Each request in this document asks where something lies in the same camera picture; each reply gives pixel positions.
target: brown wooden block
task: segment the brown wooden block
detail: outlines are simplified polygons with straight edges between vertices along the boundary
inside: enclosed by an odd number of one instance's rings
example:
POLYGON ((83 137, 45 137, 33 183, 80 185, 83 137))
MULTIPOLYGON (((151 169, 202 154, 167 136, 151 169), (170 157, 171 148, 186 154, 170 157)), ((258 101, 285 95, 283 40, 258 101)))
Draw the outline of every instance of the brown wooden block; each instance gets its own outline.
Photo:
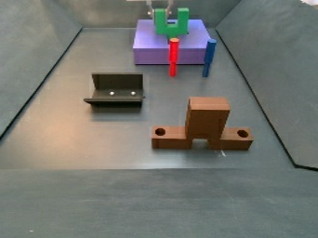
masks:
POLYGON ((210 139, 211 150, 249 150, 254 142, 251 129, 249 127, 226 127, 220 139, 210 139))
POLYGON ((192 140, 183 126, 154 126, 151 144, 154 149, 191 149, 192 140))
POLYGON ((226 98, 190 97, 186 113, 188 139, 219 139, 230 113, 226 98))

